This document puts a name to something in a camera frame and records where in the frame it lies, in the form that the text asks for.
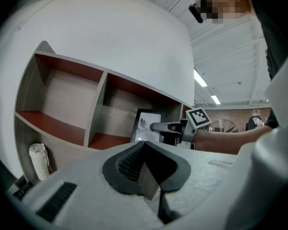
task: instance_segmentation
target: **rolled paper towel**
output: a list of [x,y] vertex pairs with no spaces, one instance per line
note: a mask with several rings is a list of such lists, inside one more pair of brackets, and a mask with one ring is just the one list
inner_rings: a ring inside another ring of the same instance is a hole
[[32,144],[29,148],[29,154],[39,180],[45,180],[50,176],[49,159],[45,145],[43,143]]

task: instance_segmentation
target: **wooden shelf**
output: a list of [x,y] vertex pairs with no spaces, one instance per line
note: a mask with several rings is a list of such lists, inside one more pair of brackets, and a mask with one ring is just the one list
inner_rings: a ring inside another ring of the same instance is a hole
[[41,60],[47,67],[56,69],[59,71],[67,72],[71,75],[78,76],[84,79],[88,79],[94,82],[99,82],[103,71],[89,67],[78,62],[55,57],[56,54],[39,54],[35,53],[35,57]]
[[141,97],[143,99],[146,99],[147,101],[151,101],[154,103],[159,103],[162,105],[165,104],[178,104],[177,101],[157,92],[154,90],[151,90],[145,86],[142,86],[138,83],[129,81],[127,79],[124,79],[122,77],[108,74],[108,83],[109,87],[113,89],[119,89],[125,92],[128,92],[130,94],[136,95],[138,97]]
[[191,109],[192,109],[192,108],[190,108],[190,107],[188,107],[188,106],[186,106],[186,105],[183,105],[181,118],[182,118],[182,119],[187,118],[187,116],[186,116],[186,111],[189,111],[189,110],[191,110]]
[[95,133],[89,147],[98,150],[105,150],[126,143],[130,143],[130,138]]
[[156,110],[158,106],[129,92],[107,88],[96,124],[96,132],[118,137],[131,137],[139,108]]
[[17,112],[17,114],[37,129],[67,142],[83,146],[85,129],[66,124],[39,111]]

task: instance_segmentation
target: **white ceiling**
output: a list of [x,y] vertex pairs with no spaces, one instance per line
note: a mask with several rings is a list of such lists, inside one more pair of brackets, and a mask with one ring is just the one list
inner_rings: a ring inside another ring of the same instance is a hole
[[[19,6],[30,0],[21,0]],[[258,20],[244,17],[229,24],[197,23],[189,12],[194,0],[149,0],[184,23],[190,35],[194,68],[208,84],[195,81],[194,105],[206,109],[268,107],[264,89],[270,79],[266,44]],[[221,105],[215,105],[216,95]]]

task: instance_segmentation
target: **wall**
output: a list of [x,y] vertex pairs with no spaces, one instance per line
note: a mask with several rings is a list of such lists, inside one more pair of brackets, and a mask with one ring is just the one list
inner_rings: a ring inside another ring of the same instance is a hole
[[[249,118],[252,115],[253,109],[234,109],[234,110],[205,110],[212,120],[212,122],[219,119],[228,119],[233,122],[239,132],[245,131],[246,123],[249,122]],[[270,108],[259,108],[260,116],[265,122],[266,118],[269,117]]]
[[193,104],[193,58],[186,27],[145,0],[41,0],[0,32],[0,159],[22,175],[14,105],[33,51],[46,40],[61,55],[91,62]]

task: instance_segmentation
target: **ceiling beam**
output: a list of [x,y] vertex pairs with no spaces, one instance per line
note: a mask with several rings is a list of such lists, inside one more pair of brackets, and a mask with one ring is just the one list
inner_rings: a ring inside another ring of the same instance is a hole
[[260,55],[262,52],[260,51],[260,42],[256,45],[256,64],[255,64],[255,71],[254,71],[254,78],[253,78],[253,84],[252,84],[252,89],[250,92],[250,102],[249,105],[252,104],[254,96],[256,94],[257,88],[258,88],[258,76],[259,76],[259,69],[260,69]]
[[194,94],[194,103],[193,104],[203,104],[205,106],[208,106],[208,104],[201,97],[199,97],[197,94]]
[[271,108],[271,105],[258,105],[258,106],[249,106],[249,105],[231,105],[231,106],[216,106],[216,107],[205,107],[205,110],[232,110],[232,109],[254,109],[254,108]]
[[206,33],[205,37],[201,38],[200,40],[196,40],[196,38],[198,36],[202,35],[202,33],[197,35],[196,37],[191,39],[191,45],[194,46],[196,44],[202,43],[202,42],[204,42],[204,41],[206,41],[208,39],[211,39],[211,38],[213,38],[213,37],[225,32],[225,31],[228,31],[228,30],[230,30],[230,29],[232,29],[232,28],[234,28],[236,26],[244,24],[244,23],[246,23],[247,21],[250,21],[250,20],[251,20],[250,17],[246,16],[246,17],[243,17],[242,19],[239,19],[239,20],[237,20],[237,21],[235,21],[235,22],[233,22],[231,24],[228,24],[228,25],[218,24],[216,26],[222,25],[221,28],[217,29],[216,31],[213,31],[212,33],[210,33],[209,30],[205,31],[205,33]]
[[[248,102],[250,99],[244,99],[244,100],[222,100],[225,104],[231,104],[231,103],[242,103],[242,102]],[[200,104],[200,103],[206,103],[206,104],[215,104],[215,102],[211,99],[209,102],[194,102],[194,104]]]
[[226,53],[228,53],[228,52],[230,52],[230,51],[233,51],[233,50],[236,50],[236,49],[245,47],[245,46],[249,46],[249,45],[252,45],[252,44],[257,44],[258,42],[260,42],[260,41],[262,41],[262,40],[263,40],[263,37],[260,37],[260,38],[258,38],[258,39],[255,39],[255,40],[252,40],[252,41],[250,41],[250,42],[247,42],[247,43],[245,43],[245,44],[241,44],[241,45],[236,46],[236,47],[234,47],[234,48],[230,48],[230,49],[228,49],[228,50],[223,51],[222,53],[217,53],[217,54],[211,55],[211,56],[209,56],[209,57],[206,57],[205,59],[202,59],[202,60],[200,60],[200,61],[197,61],[197,62],[194,63],[194,65],[196,66],[197,64],[199,64],[199,63],[201,63],[201,62],[203,62],[203,61],[206,61],[206,60],[208,60],[208,59],[221,56],[221,55],[226,54]]

